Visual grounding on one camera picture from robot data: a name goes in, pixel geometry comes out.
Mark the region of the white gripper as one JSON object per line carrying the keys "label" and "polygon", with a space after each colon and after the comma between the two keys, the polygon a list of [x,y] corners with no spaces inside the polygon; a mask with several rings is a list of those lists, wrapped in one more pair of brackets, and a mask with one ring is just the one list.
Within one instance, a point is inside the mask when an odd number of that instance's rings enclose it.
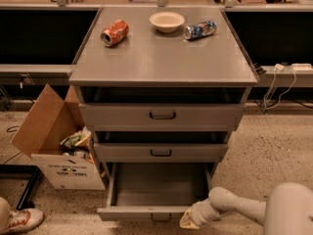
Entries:
{"label": "white gripper", "polygon": [[218,220],[221,217],[219,210],[215,209],[209,199],[196,202],[187,209],[179,221],[183,229],[199,229],[207,225],[212,220]]}

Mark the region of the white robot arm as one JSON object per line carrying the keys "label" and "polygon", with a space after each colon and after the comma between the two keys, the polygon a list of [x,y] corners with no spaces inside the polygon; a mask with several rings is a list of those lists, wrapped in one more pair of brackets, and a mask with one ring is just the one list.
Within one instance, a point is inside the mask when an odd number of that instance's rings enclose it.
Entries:
{"label": "white robot arm", "polygon": [[263,235],[313,235],[313,190],[292,182],[276,186],[266,202],[214,187],[207,199],[185,211],[179,224],[185,229],[200,229],[225,212],[237,212],[262,225]]}

